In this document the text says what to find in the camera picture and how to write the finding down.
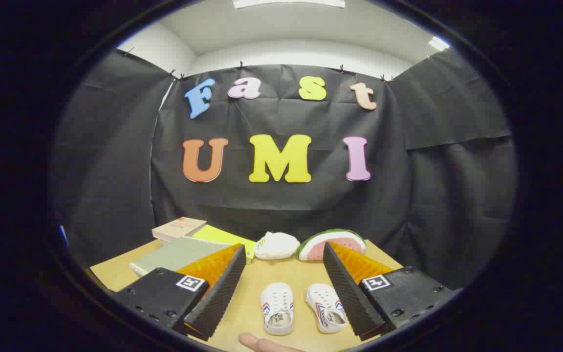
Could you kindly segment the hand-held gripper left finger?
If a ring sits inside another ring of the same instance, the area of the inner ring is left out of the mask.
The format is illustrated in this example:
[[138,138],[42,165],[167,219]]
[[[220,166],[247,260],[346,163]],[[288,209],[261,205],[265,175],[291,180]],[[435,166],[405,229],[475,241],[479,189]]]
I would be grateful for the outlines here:
[[225,315],[246,265],[235,243],[179,270],[156,268],[114,298],[163,330],[207,341]]

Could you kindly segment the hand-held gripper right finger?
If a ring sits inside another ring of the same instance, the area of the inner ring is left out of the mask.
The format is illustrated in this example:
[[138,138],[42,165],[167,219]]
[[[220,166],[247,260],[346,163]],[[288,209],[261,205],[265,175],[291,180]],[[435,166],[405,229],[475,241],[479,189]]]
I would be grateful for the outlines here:
[[323,263],[354,334],[362,341],[416,322],[454,297],[454,291],[411,266],[392,269],[327,242]]

